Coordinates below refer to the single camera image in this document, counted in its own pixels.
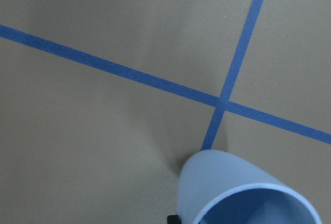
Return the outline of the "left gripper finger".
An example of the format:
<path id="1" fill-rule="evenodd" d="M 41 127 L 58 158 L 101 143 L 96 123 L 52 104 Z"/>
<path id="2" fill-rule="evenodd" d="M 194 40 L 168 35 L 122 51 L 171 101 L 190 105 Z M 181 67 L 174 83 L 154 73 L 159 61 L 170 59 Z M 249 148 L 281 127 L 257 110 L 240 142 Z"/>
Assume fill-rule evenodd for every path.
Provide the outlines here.
<path id="1" fill-rule="evenodd" d="M 179 216 L 178 215 L 168 215 L 167 224 L 179 224 Z"/>

